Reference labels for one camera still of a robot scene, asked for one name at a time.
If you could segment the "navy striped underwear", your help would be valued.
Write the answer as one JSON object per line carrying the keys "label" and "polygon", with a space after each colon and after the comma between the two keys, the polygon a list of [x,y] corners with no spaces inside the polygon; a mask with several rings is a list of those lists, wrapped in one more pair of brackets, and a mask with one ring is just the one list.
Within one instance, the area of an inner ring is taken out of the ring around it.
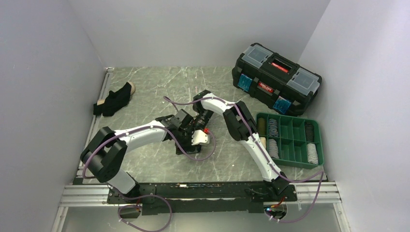
{"label": "navy striped underwear", "polygon": [[268,136],[279,137],[279,121],[277,119],[270,118],[268,120]]}

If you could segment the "green compartment tray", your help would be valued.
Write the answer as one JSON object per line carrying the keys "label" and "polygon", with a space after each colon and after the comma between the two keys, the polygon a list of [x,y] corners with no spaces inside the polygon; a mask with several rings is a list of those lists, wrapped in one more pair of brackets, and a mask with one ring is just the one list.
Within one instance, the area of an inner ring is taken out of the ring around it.
{"label": "green compartment tray", "polygon": [[[260,117],[266,119],[266,136],[268,151],[268,140],[275,139],[279,148],[279,159],[273,159],[277,165],[297,167],[303,169],[314,169],[324,165],[324,154],[322,148],[321,130],[317,121],[300,117],[285,116],[269,113],[258,113],[256,120]],[[279,121],[279,137],[268,136],[268,120],[270,118]],[[319,164],[310,164],[307,160],[307,142],[305,137],[305,122],[314,125],[315,142]]]}

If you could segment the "dark navy orange clothes pile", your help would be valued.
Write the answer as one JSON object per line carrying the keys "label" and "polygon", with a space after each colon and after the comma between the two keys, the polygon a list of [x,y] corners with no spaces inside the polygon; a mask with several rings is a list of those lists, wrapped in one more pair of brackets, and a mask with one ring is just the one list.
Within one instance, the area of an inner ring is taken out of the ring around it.
{"label": "dark navy orange clothes pile", "polygon": [[183,150],[185,151],[185,153],[187,153],[188,155],[190,154],[197,154],[200,153],[202,149],[201,145],[189,145],[189,146],[182,146],[182,149],[180,149],[177,145],[176,145],[176,155],[183,155]]}

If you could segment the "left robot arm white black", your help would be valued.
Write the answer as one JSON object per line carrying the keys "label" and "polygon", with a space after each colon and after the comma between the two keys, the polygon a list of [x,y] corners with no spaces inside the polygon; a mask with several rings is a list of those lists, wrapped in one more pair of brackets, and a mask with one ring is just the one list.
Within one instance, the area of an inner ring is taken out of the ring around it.
{"label": "left robot arm white black", "polygon": [[176,154],[199,153],[201,146],[210,141],[199,121],[199,118],[194,119],[186,111],[179,110],[176,115],[158,117],[127,130],[103,127],[81,153],[80,159],[100,183],[113,186],[125,202],[132,203],[141,193],[139,183],[121,169],[126,153],[166,140],[175,142]]}

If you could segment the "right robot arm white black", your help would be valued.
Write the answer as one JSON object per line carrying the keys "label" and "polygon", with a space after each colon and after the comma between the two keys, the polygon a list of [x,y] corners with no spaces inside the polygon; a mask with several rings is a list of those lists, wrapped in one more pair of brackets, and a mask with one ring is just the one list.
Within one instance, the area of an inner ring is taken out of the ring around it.
{"label": "right robot arm white black", "polygon": [[263,146],[256,122],[246,104],[224,100],[208,90],[194,96],[193,101],[194,111],[209,110],[223,116],[230,136],[244,146],[259,168],[268,198],[277,201],[283,197],[290,182]]}

